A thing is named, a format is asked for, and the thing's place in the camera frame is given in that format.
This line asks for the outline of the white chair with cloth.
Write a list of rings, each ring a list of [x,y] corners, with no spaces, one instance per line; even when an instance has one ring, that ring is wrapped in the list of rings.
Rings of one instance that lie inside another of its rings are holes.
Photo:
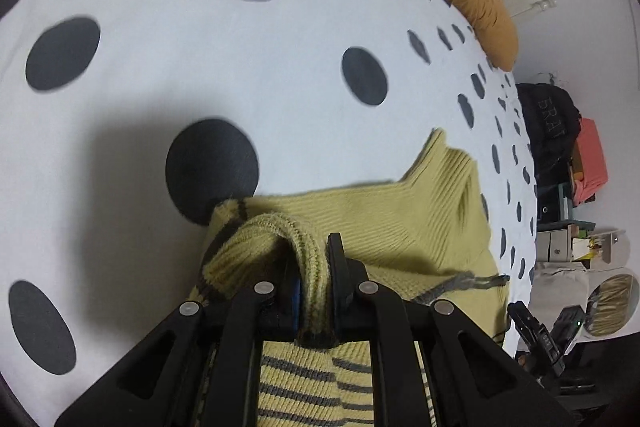
[[[564,308],[587,308],[588,272],[581,263],[537,262],[528,309],[551,331]]]

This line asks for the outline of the round mirror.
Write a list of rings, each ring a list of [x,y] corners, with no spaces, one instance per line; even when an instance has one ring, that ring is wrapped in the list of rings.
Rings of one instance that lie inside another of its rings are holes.
[[[590,336],[613,335],[626,325],[637,306],[636,286],[632,275],[616,274],[591,291],[585,325]]]

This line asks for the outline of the white drawer cabinet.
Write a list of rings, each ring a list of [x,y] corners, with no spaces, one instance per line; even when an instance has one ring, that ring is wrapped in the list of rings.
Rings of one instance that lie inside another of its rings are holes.
[[[576,262],[587,270],[611,270],[626,265],[630,243],[622,229],[599,229],[586,221],[539,225],[537,262]]]

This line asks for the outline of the coral pink clothing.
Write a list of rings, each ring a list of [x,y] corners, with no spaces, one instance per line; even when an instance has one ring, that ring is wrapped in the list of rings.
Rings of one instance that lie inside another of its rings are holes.
[[[596,122],[580,120],[580,131],[574,144],[570,172],[573,181],[573,202],[582,205],[608,183],[608,168]]]

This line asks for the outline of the black backpack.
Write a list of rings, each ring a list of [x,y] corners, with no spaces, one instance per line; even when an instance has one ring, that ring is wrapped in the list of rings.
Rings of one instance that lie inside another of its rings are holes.
[[[570,94],[551,83],[518,83],[518,99],[529,136],[536,181],[555,183],[568,167],[580,129],[579,109]]]

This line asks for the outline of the white polka dot duvet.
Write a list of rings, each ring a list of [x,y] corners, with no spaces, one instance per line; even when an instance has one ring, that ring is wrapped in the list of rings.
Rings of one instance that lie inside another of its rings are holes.
[[[227,196],[477,162],[532,291],[533,161],[508,72],[448,0],[1,0],[1,374],[50,426],[195,282]]]

